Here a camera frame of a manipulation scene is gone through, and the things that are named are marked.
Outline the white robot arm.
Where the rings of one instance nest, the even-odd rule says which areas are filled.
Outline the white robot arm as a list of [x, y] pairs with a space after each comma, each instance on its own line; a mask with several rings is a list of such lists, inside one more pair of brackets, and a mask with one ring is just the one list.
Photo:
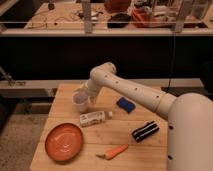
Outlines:
[[83, 87], [92, 99], [110, 88], [167, 120], [167, 171], [213, 171], [213, 101], [206, 96], [176, 97], [122, 79], [111, 62], [94, 67]]

